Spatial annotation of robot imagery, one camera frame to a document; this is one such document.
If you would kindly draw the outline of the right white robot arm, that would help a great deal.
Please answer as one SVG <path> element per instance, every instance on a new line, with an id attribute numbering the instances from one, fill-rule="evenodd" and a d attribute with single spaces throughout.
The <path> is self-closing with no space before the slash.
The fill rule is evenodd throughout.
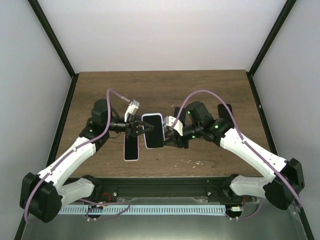
<path id="1" fill-rule="evenodd" d="M 200 101 L 185 108 L 176 107 L 173 116 L 162 124 L 166 146 L 187 149 L 192 139 L 204 139 L 227 150 L 256 169 L 260 177 L 232 174 L 222 188 L 223 198 L 229 202 L 247 195 L 264 198 L 274 207 L 287 210 L 297 203 L 296 197 L 305 187 L 302 164 L 295 158 L 287 160 L 238 133 L 232 121 L 230 104 L 217 106 L 217 119 Z"/>

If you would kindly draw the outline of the black smartphone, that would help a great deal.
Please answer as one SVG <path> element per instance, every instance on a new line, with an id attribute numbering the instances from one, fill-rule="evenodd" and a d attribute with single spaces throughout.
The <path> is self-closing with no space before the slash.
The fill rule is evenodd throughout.
<path id="1" fill-rule="evenodd" d="M 178 114 L 179 114 L 179 112 L 180 112 L 180 107 L 175 107 L 174 108 L 174 112 L 173 112 L 173 117 L 174 118 L 177 118 L 177 116 L 178 116 Z M 182 108 L 182 111 L 181 111 L 181 113 L 180 113 L 180 115 L 179 115 L 179 119 L 182 119 L 182 120 L 184 120 L 185 118 L 186 118 L 186 109 L 185 108 Z"/>

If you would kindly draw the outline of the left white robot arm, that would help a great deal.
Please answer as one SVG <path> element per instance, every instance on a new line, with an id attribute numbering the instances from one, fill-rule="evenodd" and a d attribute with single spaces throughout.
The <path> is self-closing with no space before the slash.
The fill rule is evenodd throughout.
<path id="1" fill-rule="evenodd" d="M 91 110 L 91 117 L 73 145 L 51 165 L 38 174 L 28 173 L 22 180 L 20 207 L 29 224 L 33 215 L 44 223 L 52 221 L 64 206 L 85 199 L 97 202 L 102 196 L 102 183 L 91 175 L 66 184 L 71 174 L 93 156 L 109 139 L 110 131 L 125 133 L 128 139 L 150 132 L 154 126 L 136 115 L 139 103 L 130 101 L 124 117 L 112 115 L 107 100 L 99 99 Z"/>

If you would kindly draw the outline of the black phone case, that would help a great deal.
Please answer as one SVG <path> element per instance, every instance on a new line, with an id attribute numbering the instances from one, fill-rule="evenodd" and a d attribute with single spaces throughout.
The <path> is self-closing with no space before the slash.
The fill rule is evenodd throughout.
<path id="1" fill-rule="evenodd" d="M 218 115 L 219 118 L 225 119 L 226 121 L 232 122 L 232 117 L 233 116 L 233 110 L 232 110 L 232 106 L 230 104 L 226 104 L 227 108 L 229 109 L 229 111 L 231 112 L 231 114 L 229 113 L 229 111 L 226 109 L 226 107 L 223 104 L 219 104 L 217 106 L 218 109 Z"/>

